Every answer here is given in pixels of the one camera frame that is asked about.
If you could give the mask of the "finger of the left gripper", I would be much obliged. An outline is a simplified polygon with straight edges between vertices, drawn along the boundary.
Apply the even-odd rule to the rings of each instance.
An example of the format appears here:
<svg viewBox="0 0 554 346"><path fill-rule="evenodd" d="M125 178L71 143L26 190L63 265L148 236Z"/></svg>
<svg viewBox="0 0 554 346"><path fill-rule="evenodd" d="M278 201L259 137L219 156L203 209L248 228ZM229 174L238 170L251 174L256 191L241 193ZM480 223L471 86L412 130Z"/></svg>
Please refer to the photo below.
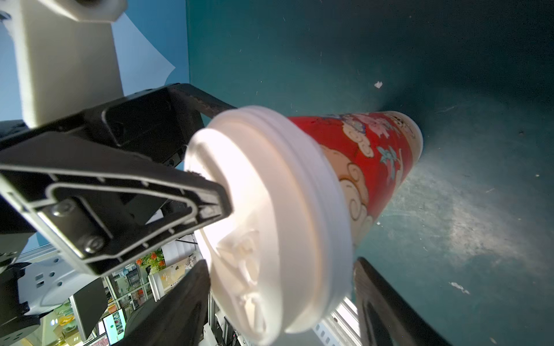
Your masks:
<svg viewBox="0 0 554 346"><path fill-rule="evenodd" d="M83 112L89 137L176 167L193 134L234 107L191 84L147 89Z"/></svg>

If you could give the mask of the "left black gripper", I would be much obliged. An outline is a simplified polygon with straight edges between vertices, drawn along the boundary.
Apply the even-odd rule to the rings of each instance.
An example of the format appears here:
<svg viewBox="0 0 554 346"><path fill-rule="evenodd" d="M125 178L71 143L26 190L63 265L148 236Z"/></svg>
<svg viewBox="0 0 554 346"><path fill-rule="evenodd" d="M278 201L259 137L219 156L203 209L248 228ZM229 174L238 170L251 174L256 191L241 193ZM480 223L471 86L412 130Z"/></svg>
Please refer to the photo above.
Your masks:
<svg viewBox="0 0 554 346"><path fill-rule="evenodd" d="M1 144L1 195L1 271L35 231L74 269L105 275L232 213L198 174L57 132Z"/></svg>

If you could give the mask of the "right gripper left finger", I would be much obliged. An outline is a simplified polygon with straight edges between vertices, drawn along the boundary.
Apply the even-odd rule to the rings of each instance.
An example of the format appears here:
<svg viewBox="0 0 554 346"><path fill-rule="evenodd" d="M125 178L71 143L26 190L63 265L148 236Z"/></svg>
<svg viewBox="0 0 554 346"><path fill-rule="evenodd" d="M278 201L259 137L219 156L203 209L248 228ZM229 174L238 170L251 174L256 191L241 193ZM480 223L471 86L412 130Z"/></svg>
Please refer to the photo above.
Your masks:
<svg viewBox="0 0 554 346"><path fill-rule="evenodd" d="M199 261L119 345L198 345L211 288L208 265Z"/></svg>

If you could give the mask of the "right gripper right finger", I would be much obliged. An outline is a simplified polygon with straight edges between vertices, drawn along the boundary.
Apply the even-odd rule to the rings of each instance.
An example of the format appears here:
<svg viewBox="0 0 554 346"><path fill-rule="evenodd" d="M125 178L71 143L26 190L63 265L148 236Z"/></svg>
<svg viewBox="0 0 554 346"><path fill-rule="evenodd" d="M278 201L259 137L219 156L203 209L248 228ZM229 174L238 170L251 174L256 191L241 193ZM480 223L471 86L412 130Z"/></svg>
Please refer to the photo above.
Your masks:
<svg viewBox="0 0 554 346"><path fill-rule="evenodd" d="M363 257L353 266L363 345L448 345Z"/></svg>

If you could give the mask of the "white cup lid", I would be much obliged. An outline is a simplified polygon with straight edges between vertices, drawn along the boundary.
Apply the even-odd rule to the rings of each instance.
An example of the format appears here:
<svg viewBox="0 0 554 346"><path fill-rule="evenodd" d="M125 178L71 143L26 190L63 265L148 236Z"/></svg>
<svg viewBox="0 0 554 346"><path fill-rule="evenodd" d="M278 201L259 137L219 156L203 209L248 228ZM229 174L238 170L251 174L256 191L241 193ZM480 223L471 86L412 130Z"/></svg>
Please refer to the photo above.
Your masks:
<svg viewBox="0 0 554 346"><path fill-rule="evenodd" d="M250 106L194 134L185 169L223 186L226 219L195 235L231 325L270 345L313 328L351 289L350 216L320 145L285 116Z"/></svg>

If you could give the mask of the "red paper cup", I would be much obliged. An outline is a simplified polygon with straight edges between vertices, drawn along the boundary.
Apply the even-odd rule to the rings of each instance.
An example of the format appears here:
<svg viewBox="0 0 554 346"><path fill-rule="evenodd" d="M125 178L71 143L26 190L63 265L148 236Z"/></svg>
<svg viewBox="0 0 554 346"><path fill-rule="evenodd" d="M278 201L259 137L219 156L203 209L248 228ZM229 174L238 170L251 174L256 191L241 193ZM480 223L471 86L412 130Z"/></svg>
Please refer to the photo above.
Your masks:
<svg viewBox="0 0 554 346"><path fill-rule="evenodd" d="M333 167L359 246L421 157L420 128L401 112L294 117Z"/></svg>

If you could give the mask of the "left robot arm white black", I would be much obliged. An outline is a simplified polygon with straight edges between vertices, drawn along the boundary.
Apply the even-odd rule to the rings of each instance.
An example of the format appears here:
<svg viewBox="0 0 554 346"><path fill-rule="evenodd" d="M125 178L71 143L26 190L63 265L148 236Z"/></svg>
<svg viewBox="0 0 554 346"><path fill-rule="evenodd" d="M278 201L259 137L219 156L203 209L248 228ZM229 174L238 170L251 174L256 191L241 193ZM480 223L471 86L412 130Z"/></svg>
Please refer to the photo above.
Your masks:
<svg viewBox="0 0 554 346"><path fill-rule="evenodd" d="M1 138L1 344L82 289L226 219L225 189L183 172L192 136L230 105L190 84L147 89Z"/></svg>

